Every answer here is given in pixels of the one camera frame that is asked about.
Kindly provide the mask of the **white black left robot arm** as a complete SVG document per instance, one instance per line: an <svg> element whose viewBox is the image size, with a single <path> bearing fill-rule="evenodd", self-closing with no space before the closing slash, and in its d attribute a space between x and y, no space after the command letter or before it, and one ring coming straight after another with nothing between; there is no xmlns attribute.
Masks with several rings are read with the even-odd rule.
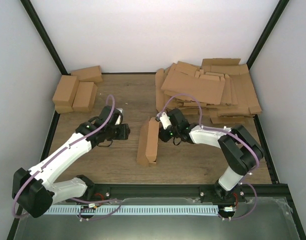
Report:
<svg viewBox="0 0 306 240"><path fill-rule="evenodd" d="M14 205L25 210L24 215L42 216L54 204L73 200L92 204L95 183L85 175L55 182L76 160L99 144L127 140L129 125L123 123L123 109L105 106L98 116L80 124L71 137L49 157L28 170L19 168L13 175Z"/></svg>

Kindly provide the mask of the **brown cardboard box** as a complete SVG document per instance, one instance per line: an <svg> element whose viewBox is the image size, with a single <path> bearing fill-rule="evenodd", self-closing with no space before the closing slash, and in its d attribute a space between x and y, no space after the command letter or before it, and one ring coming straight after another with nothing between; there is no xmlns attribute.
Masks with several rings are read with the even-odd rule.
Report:
<svg viewBox="0 0 306 240"><path fill-rule="evenodd" d="M136 161L148 167L156 164L158 155L159 122L154 117L148 118L140 128Z"/></svg>

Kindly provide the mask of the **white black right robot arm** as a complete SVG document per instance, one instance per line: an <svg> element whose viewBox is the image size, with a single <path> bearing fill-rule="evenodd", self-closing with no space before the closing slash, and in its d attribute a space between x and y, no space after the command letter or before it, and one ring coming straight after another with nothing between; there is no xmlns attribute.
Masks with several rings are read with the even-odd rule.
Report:
<svg viewBox="0 0 306 240"><path fill-rule="evenodd" d="M228 167L214 184L216 198L222 202L233 196L234 188L265 157L261 145L243 125L216 128L189 123L178 108L158 113L156 120L162 125L158 137L163 142L180 139L181 143L208 145L222 150Z"/></svg>

